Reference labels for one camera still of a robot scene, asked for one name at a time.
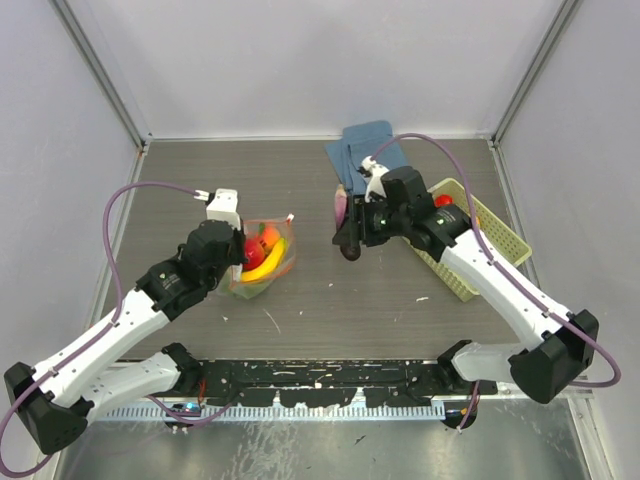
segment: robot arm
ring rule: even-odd
[[[140,340],[205,299],[230,267],[244,261],[242,221],[235,190],[219,189],[207,205],[207,220],[193,230],[173,257],[153,265],[125,297],[117,323],[91,348],[54,372],[25,401],[18,415],[45,454],[75,441],[95,419],[142,396],[192,391],[201,366],[180,344],[116,372],[107,369]],[[17,363],[5,372],[11,401],[65,356],[111,322],[115,310],[69,346],[33,368]]]
[[[507,321],[519,343],[480,345],[463,340],[438,360],[446,381],[492,380],[516,383],[529,397],[550,402],[591,363],[593,349],[549,317],[554,312],[594,340],[598,321],[588,311],[572,314],[548,298],[504,259],[489,240],[494,256],[483,253],[469,217],[457,206],[437,208],[420,174],[411,167],[387,170],[370,158],[362,162],[368,178],[366,194],[351,195],[347,215],[333,243],[348,260],[360,256],[360,244],[380,245],[393,236],[406,237],[414,248],[470,282]],[[549,306],[541,312],[498,269],[498,262],[535,298]]]

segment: plastic bag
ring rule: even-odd
[[[223,295],[233,295],[250,299],[264,292],[276,278],[281,277],[291,270],[296,259],[296,242],[293,235],[293,227],[291,226],[292,221],[292,214],[289,214],[286,218],[246,220],[244,222],[244,232],[247,238],[259,237],[267,227],[275,228],[280,234],[278,241],[282,241],[282,244],[272,245],[272,250],[268,252],[267,258],[265,258],[261,265],[268,266],[267,261],[269,257],[276,255],[278,258],[274,257],[271,259],[272,262],[276,262],[276,266],[268,273],[259,276],[259,278],[253,277],[256,277],[261,272],[261,266],[249,272],[243,272],[242,266],[233,266],[227,270],[217,291]]]

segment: white wall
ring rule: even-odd
[[[104,263],[102,207],[136,150],[48,2],[0,1],[0,64],[4,372],[55,353],[87,322]],[[14,419],[2,444],[9,467],[33,466],[34,445]]]
[[[561,1],[70,3],[166,138],[493,132]]]
[[[503,142],[541,283],[599,318],[623,369],[597,393],[616,479],[640,468],[639,43],[636,0],[584,2]]]

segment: floor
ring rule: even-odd
[[[483,399],[459,435],[438,421],[214,422],[187,436],[161,422],[98,422],[56,480],[583,480],[567,401]]]
[[[297,263],[265,293],[247,301],[210,294],[170,326],[136,345],[142,359],[171,342],[197,358],[435,358],[458,340],[515,340],[482,299],[462,303],[401,240],[345,261],[331,245],[337,177],[323,141],[153,143],[141,180],[215,190],[237,189],[248,219],[295,214]],[[507,220],[493,158],[481,140],[448,141],[473,193]],[[402,143],[427,186],[455,176],[424,142]],[[162,189],[136,193],[118,256],[125,289],[172,256],[205,218],[202,204]],[[427,300],[417,302],[419,298]],[[106,311],[113,306],[110,292]]]

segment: blue towel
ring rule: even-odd
[[[375,151],[383,143],[393,138],[391,124],[384,120],[354,125],[342,130],[342,139],[325,145],[333,168],[348,192],[363,195],[367,190],[367,183],[358,168],[362,160]],[[397,143],[387,147],[379,156],[381,163],[389,170],[408,165],[402,148]]]

